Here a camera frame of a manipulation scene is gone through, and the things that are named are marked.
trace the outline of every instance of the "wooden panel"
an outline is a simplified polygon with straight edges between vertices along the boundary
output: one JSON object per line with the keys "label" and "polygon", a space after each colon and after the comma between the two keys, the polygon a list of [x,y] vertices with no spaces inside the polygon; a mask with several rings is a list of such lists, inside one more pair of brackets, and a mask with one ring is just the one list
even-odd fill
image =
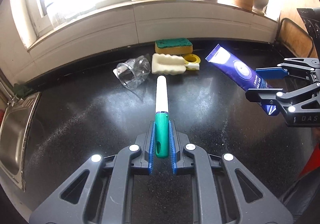
{"label": "wooden panel", "polygon": [[[277,15],[279,17],[280,15],[280,20],[287,17],[307,31],[297,11],[297,8],[301,7],[320,7],[320,1],[269,0],[267,15],[272,18],[275,18]],[[279,38],[298,57],[306,57],[312,46],[310,39],[288,22],[284,22]],[[316,57],[315,48],[311,56]]]}

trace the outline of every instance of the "sink basin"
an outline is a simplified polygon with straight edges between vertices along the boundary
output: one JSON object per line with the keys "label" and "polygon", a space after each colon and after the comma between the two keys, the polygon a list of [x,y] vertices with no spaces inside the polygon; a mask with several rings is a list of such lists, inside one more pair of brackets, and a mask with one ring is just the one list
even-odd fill
{"label": "sink basin", "polygon": [[9,105],[0,128],[0,167],[24,190],[23,160],[28,129],[40,93]]}

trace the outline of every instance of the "purple tube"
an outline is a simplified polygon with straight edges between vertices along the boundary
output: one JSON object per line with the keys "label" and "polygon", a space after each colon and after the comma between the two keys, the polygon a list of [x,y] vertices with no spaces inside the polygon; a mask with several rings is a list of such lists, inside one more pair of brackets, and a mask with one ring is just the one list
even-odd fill
{"label": "purple tube", "polygon": [[[268,83],[262,77],[219,44],[205,59],[236,82],[244,91],[250,88],[268,88]],[[260,103],[259,105],[270,116],[279,114],[274,105]]]}

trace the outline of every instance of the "clear plastic cup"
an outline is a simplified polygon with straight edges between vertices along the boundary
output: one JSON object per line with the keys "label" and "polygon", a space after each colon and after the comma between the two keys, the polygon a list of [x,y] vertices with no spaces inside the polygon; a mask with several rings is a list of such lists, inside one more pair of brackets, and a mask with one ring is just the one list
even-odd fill
{"label": "clear plastic cup", "polygon": [[151,66],[145,56],[140,56],[119,63],[116,71],[121,84],[129,90],[133,90],[146,80]]}

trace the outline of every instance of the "wall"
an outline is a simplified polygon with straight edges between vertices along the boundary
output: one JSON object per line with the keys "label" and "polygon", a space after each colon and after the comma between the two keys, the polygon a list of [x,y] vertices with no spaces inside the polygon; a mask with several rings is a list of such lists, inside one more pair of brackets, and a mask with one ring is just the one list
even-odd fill
{"label": "wall", "polygon": [[[304,23],[298,14],[297,8],[300,7],[320,7],[319,0],[269,0],[267,7],[267,15],[273,19],[280,16],[280,20],[288,17],[307,31]],[[284,22],[280,32],[280,39],[288,48],[299,57],[306,57],[312,47],[312,43],[308,37],[301,33],[293,25]],[[316,57],[314,48],[312,57]]]}
{"label": "wall", "polygon": [[156,1],[96,13],[24,48],[9,0],[0,6],[0,68],[13,84],[118,47],[163,38],[230,38],[273,42],[277,23],[235,7],[201,1]]}

